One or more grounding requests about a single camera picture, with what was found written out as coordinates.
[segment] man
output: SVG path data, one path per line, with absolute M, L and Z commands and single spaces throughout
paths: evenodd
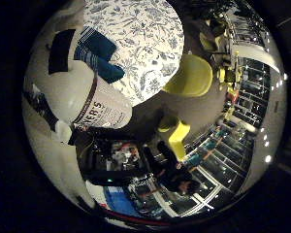
M 199 187 L 207 189 L 204 184 L 192 180 L 192 175 L 181 163 L 177 162 L 176 156 L 167 148 L 164 142 L 159 142 L 157 148 L 166 157 L 167 163 L 161 165 L 156 162 L 148 147 L 145 147 L 145 156 L 158 183 L 163 184 L 169 191 L 187 195 L 193 195 Z M 142 196 L 147 197 L 160 189 L 157 188 L 151 192 L 144 193 Z

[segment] white floral tablecloth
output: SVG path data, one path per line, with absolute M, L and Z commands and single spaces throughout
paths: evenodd
M 125 75 L 112 86 L 133 106 L 156 94 L 178 69 L 183 29 L 165 0 L 86 0 L 84 26 L 115 43 L 111 63 Z

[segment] light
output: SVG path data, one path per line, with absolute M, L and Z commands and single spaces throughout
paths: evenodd
M 272 161 L 272 157 L 270 156 L 270 155 L 267 155 L 266 157 L 265 157 L 265 162 L 266 163 L 270 163 Z

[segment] patterned tablecloth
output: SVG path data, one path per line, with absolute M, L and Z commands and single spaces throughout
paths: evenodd
M 86 0 L 84 26 L 117 46 L 111 63 L 125 75 L 112 86 L 133 106 L 156 94 L 178 69 L 183 29 L 165 0 Z

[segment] white bottle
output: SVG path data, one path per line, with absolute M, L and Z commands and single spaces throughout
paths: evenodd
M 130 101 L 79 60 L 68 72 L 54 73 L 46 86 L 38 86 L 49 107 L 68 124 L 121 128 L 132 116 Z

